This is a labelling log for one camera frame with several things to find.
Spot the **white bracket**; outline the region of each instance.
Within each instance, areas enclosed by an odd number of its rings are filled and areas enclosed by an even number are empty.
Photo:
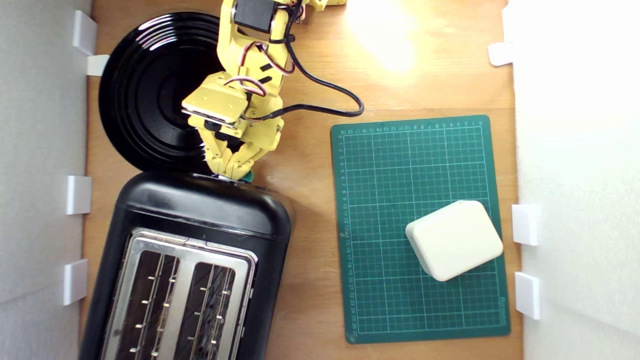
[[[91,178],[88,176],[67,177],[67,215],[91,212]]]
[[[540,319],[540,280],[537,277],[516,272],[516,309],[528,317]]]
[[[62,304],[71,305],[87,296],[89,261],[82,259],[65,265],[65,283]]]
[[[86,74],[89,76],[102,76],[104,67],[109,61],[109,55],[93,55],[86,57]]]
[[[538,246],[538,213],[535,205],[512,205],[513,241]]]
[[[513,63],[513,41],[516,28],[514,13],[513,4],[507,4],[507,6],[502,9],[502,33],[504,41],[490,44],[488,48],[489,62],[493,66],[497,67]]]
[[[98,24],[80,10],[74,16],[74,47],[87,56],[95,54]]]

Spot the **wooden surface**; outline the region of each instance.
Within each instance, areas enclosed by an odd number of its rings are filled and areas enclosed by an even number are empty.
[[[219,14],[219,1],[94,0],[98,53],[110,53],[138,24],[180,10]],[[311,73],[353,90],[365,113],[343,119],[288,114],[277,151],[255,166],[256,183],[292,198],[297,228],[278,296],[268,359],[521,359],[522,317],[514,309],[513,272],[520,251],[511,239],[516,202],[513,88],[510,67],[489,65],[487,45],[502,40],[506,0],[349,0],[313,13],[294,27],[294,44]],[[113,205],[138,171],[108,142],[97,106],[99,79],[89,80],[87,173],[93,209],[84,223],[83,256],[93,291]],[[299,73],[285,80],[285,104],[353,107]],[[329,130],[341,122],[372,122],[484,113],[491,117],[507,262],[512,333],[501,338],[348,345],[344,339]],[[83,304],[86,313],[89,299]]]

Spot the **green object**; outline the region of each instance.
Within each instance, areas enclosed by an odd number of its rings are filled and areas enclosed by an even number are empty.
[[[249,172],[246,173],[246,175],[241,180],[246,181],[247,183],[252,182],[253,181],[253,170],[249,170]]]
[[[504,255],[439,282],[404,234],[464,199],[482,202],[502,236],[489,118],[336,125],[331,139],[347,341],[509,334]]]

